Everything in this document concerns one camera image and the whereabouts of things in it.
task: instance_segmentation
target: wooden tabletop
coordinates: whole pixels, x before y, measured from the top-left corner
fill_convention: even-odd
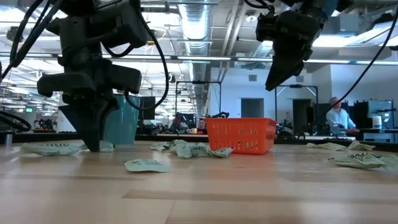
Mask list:
[[[152,143],[64,157],[2,148],[1,223],[398,223],[398,176],[326,162],[345,152],[276,145],[263,156],[180,159]],[[123,166],[145,158],[172,171]]]

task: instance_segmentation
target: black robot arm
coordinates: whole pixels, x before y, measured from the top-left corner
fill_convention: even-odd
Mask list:
[[[266,81],[268,91],[301,73],[303,61],[310,58],[312,44],[330,16],[353,3],[353,0],[280,0],[291,8],[277,15],[273,6],[263,0],[256,1],[260,5],[253,6],[245,0],[252,7],[268,9],[267,14],[260,14],[258,18],[257,40],[273,41],[273,63]]]

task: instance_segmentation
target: orange basket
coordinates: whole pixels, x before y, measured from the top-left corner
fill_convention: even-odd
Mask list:
[[[207,118],[206,125],[211,150],[263,155],[274,146],[276,122],[269,118]]]

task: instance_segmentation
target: teal container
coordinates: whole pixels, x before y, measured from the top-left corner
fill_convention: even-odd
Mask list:
[[[115,95],[119,109],[112,111],[105,122],[104,140],[114,145],[133,145],[136,140],[138,110],[126,101],[124,95]],[[139,98],[130,96],[131,101],[139,106]]]

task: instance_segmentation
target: air duct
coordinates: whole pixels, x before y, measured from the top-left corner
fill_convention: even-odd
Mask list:
[[[210,7],[205,4],[181,4],[179,5],[182,17],[182,30],[187,40],[208,40]],[[209,43],[185,42],[188,55],[205,56],[209,54]],[[210,76],[205,76],[205,63],[191,63],[190,76],[192,80],[210,81]],[[202,86],[193,87],[198,114],[203,114],[206,104],[206,93]]]

